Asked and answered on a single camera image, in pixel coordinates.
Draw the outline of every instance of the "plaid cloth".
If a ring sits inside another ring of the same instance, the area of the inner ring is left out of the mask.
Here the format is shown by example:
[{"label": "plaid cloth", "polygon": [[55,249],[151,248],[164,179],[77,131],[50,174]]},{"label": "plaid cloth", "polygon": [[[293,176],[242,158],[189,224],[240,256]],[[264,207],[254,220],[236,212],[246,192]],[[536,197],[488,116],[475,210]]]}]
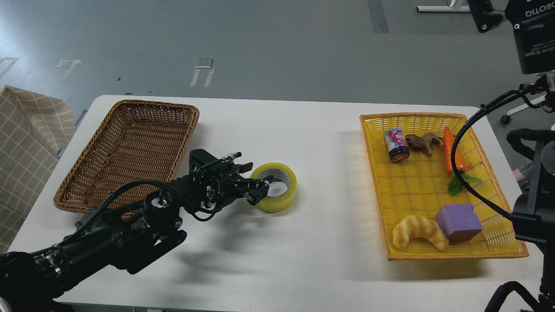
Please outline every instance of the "plaid cloth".
[{"label": "plaid cloth", "polygon": [[0,254],[31,211],[75,122],[59,99],[0,85]]}]

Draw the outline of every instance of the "clear tape roll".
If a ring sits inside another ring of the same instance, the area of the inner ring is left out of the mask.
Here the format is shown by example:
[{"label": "clear tape roll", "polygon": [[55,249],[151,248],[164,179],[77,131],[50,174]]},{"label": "clear tape roll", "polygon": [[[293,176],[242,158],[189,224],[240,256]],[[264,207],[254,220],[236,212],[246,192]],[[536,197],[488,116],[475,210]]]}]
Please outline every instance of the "clear tape roll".
[{"label": "clear tape roll", "polygon": [[281,212],[287,209],[295,200],[297,177],[293,170],[281,163],[263,164],[253,171],[251,178],[260,179],[268,175],[274,176],[274,181],[283,182],[287,190],[279,196],[267,196],[256,207],[267,213]]}]

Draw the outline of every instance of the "purple sponge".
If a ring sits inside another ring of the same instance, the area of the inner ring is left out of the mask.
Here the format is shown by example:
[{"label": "purple sponge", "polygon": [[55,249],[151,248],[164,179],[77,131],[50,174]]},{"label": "purple sponge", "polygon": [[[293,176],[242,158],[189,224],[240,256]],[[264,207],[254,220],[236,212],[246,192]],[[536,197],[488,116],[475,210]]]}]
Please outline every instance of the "purple sponge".
[{"label": "purple sponge", "polygon": [[437,224],[450,241],[471,240],[482,230],[473,204],[445,205],[436,214]]}]

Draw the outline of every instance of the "chair wheel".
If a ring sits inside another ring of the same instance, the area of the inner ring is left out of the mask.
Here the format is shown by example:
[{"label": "chair wheel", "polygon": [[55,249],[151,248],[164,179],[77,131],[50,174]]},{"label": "chair wheel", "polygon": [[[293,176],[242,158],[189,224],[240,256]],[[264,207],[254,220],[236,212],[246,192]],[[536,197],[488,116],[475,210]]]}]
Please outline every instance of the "chair wheel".
[{"label": "chair wheel", "polygon": [[501,116],[501,123],[502,124],[508,124],[509,122],[511,122],[511,116],[509,116],[509,115]]}]

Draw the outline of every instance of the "can label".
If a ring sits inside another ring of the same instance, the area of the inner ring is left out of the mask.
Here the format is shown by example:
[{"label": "can label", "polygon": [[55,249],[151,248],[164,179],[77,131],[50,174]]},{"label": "can label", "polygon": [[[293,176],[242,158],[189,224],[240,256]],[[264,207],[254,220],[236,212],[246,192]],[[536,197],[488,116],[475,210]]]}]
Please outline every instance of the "can label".
[{"label": "can label", "polygon": [[384,133],[389,157],[393,162],[399,163],[409,156],[408,145],[401,128],[394,127]]}]

